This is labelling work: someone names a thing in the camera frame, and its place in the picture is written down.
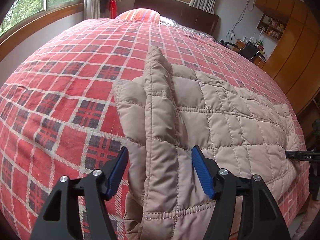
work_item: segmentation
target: cable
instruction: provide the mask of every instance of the cable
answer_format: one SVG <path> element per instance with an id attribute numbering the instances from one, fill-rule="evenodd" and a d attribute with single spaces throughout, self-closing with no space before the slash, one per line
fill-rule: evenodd
<path id="1" fill-rule="evenodd" d="M 231 42 L 231 40 L 233 39 L 233 37 L 234 37 L 234 38 L 236 37 L 236 34 L 235 34 L 234 30 L 235 30 L 236 26 L 242 21 L 242 19 L 243 19 L 243 17 L 244 17 L 244 14 L 245 14 L 245 11 L 246 11 L 246 9 L 248 8 L 249 2 L 250 2 L 250 0 L 247 0 L 247 2 L 246 2 L 246 4 L 245 4 L 245 7 L 244 7 L 243 11 L 241 12 L 241 14 L 240 14 L 237 22 L 233 25 L 233 27 L 232 27 L 231 30 L 228 30 L 227 35 L 226 35 L 226 40 L 227 40 L 227 38 L 228 38 L 228 40 Z"/>

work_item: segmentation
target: floor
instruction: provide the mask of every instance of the floor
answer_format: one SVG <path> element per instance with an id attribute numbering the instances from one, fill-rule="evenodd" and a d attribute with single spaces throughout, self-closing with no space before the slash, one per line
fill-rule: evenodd
<path id="1" fill-rule="evenodd" d="M 292 237 L 294 235 L 294 233 L 296 232 L 296 230 L 298 229 L 301 221 L 302 221 L 302 218 L 303 216 L 305 215 L 305 213 L 302 213 L 298 216 L 296 216 L 296 218 L 293 220 L 293 222 L 291 223 L 291 225 L 288 227 L 289 229 L 289 233 L 290 233 L 290 236 Z"/>

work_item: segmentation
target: red garment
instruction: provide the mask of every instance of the red garment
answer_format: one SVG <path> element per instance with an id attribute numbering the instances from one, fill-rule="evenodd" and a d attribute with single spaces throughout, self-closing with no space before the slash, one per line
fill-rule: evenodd
<path id="1" fill-rule="evenodd" d="M 117 3 L 116 0 L 109 1 L 109 11 L 110 11 L 110 18 L 114 19 L 117 16 Z"/>

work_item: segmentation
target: beige quilted jacket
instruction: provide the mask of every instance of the beige quilted jacket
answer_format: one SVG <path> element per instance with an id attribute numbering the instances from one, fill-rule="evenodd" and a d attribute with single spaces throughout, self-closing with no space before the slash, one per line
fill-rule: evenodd
<path id="1" fill-rule="evenodd" d="M 284 153 L 299 143 L 287 105 L 171 65 L 157 47 L 149 50 L 142 77 L 119 80 L 112 89 L 131 165 L 129 240 L 203 238 L 215 202 L 192 167 L 195 145 L 235 176 L 260 174 L 276 200 L 296 176 Z M 238 198 L 232 233 L 240 214 Z"/>

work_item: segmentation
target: bookshelf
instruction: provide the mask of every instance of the bookshelf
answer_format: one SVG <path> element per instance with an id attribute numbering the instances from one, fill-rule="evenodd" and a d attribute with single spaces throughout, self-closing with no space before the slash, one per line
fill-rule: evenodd
<path id="1" fill-rule="evenodd" d="M 278 42 L 281 39 L 286 26 L 287 23 L 263 14 L 257 29 L 262 31 L 263 34 L 272 40 Z"/>

